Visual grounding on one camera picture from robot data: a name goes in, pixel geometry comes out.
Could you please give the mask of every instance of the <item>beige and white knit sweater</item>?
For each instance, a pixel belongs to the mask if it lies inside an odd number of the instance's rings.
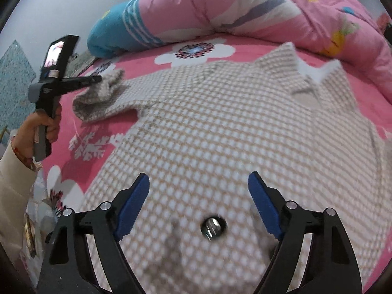
[[[121,243],[147,293],[253,293],[274,239],[248,192],[252,171],[303,208],[335,208],[362,280],[370,276],[391,227],[387,146],[359,113],[339,62],[321,69],[320,83],[301,75],[299,62],[288,43],[253,63],[181,66],[122,82],[117,71],[76,96],[74,111],[84,121],[140,113],[82,210],[112,200],[140,172],[150,177],[150,194]],[[318,108],[294,97],[309,90]],[[215,242],[200,231],[210,214],[228,226]],[[309,244],[305,238],[294,286]]]

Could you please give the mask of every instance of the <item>sweater sleeve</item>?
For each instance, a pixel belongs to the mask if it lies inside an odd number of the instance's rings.
[[[22,248],[24,213],[36,177],[9,145],[0,161],[0,242],[12,263]]]

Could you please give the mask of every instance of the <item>round metallic object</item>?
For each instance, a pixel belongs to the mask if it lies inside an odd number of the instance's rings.
[[[101,203],[101,205],[99,206],[101,208],[101,210],[105,211],[105,210],[109,210],[111,208],[111,203],[110,202],[104,202]]]
[[[227,224],[225,219],[219,216],[211,216],[203,221],[200,230],[208,239],[213,240],[220,237],[226,230]]]
[[[327,214],[330,215],[330,216],[334,216],[336,214],[336,211],[335,211],[335,209],[328,208],[327,209]]]
[[[291,210],[294,210],[297,208],[297,204],[294,201],[288,201],[286,203],[286,207],[288,207]]]
[[[63,211],[63,215],[64,216],[70,216],[72,214],[72,209],[71,208],[67,208]]]

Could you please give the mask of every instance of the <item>hand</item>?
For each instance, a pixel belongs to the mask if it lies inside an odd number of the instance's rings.
[[[11,146],[17,148],[19,154],[27,159],[34,156],[34,137],[36,128],[40,125],[48,126],[46,130],[46,139],[54,143],[58,139],[61,121],[61,105],[56,109],[54,119],[50,118],[44,111],[38,111],[30,114],[18,129],[18,133],[12,140]]]

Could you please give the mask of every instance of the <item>wall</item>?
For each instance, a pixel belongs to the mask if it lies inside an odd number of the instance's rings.
[[[0,33],[0,57],[16,39],[39,75],[49,44],[67,34],[80,36],[76,51],[87,50],[88,33],[113,5],[126,0],[20,0]]]

